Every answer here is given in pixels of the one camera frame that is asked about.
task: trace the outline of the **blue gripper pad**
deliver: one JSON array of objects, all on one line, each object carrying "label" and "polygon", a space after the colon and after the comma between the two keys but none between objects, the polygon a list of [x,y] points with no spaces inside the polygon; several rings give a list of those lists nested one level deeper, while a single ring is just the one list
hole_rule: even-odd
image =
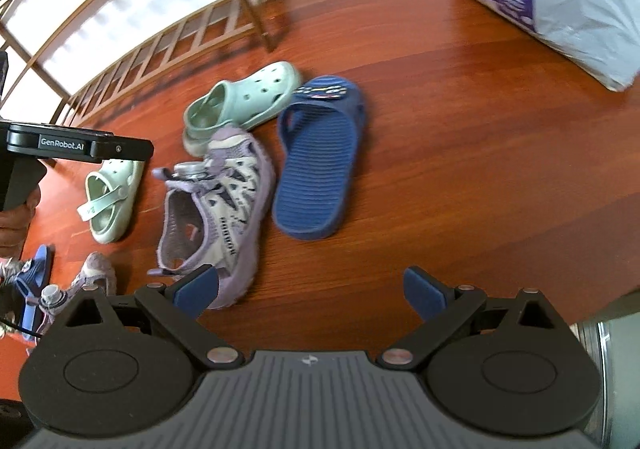
[{"label": "blue gripper pad", "polygon": [[202,265],[164,291],[164,296],[190,318],[197,319],[218,296],[218,271]]},{"label": "blue gripper pad", "polygon": [[455,298],[452,288],[420,267],[409,267],[404,271],[402,287],[404,298],[425,322],[443,312]]}]

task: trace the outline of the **purple sneaker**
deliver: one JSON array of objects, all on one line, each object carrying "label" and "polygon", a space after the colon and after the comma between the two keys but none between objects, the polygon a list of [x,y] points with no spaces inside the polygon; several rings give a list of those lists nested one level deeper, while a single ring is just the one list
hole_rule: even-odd
[{"label": "purple sneaker", "polygon": [[58,285],[48,285],[40,293],[38,305],[44,313],[44,319],[37,333],[44,335],[53,324],[56,316],[62,312],[71,298],[81,291],[84,285],[97,285],[106,295],[116,293],[116,273],[111,261],[100,252],[92,252],[84,261],[82,269],[71,282],[67,290]]},{"label": "purple sneaker", "polygon": [[271,159],[248,132],[217,130],[202,162],[156,169],[166,181],[164,229],[158,266],[177,281],[204,264],[218,270],[218,295],[210,309],[231,306],[251,286],[258,265],[260,222],[275,174]]}]

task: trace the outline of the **logo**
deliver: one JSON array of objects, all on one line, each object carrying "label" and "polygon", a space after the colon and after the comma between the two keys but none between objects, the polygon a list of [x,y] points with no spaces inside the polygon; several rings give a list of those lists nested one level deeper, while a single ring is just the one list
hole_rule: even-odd
[{"label": "logo", "polygon": [[39,149],[57,149],[57,150],[72,150],[84,152],[85,143],[82,140],[73,140],[68,138],[66,140],[60,140],[54,136],[40,136],[38,142]]},{"label": "logo", "polygon": [[302,359],[300,359],[300,362],[310,367],[318,363],[318,358],[315,355],[309,354],[306,357],[303,357]]}]

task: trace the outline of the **blue slide sandal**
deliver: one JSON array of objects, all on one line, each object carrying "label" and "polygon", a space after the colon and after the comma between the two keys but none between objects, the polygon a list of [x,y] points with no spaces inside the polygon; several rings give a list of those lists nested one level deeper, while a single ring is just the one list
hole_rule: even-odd
[{"label": "blue slide sandal", "polygon": [[316,77],[294,92],[278,118],[287,159],[273,203],[286,235],[322,239],[338,229],[365,121],[362,94],[347,79]]},{"label": "blue slide sandal", "polygon": [[[42,323],[42,310],[36,304],[40,299],[40,292],[49,284],[53,249],[47,245],[40,245],[33,259],[28,259],[22,271],[15,278],[15,285],[25,299],[24,312],[20,326],[32,332]],[[29,334],[22,334],[25,340],[32,341]]]}]

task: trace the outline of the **gray gripper base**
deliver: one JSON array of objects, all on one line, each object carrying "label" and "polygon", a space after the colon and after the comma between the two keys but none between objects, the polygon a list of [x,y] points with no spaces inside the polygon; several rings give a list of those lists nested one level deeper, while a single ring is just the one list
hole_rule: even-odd
[{"label": "gray gripper base", "polygon": [[595,445],[578,431],[538,441],[475,432],[441,413],[415,375],[378,368],[364,352],[257,352],[242,368],[209,373],[178,413],[146,431],[93,441],[39,431],[24,447],[594,449]]}]

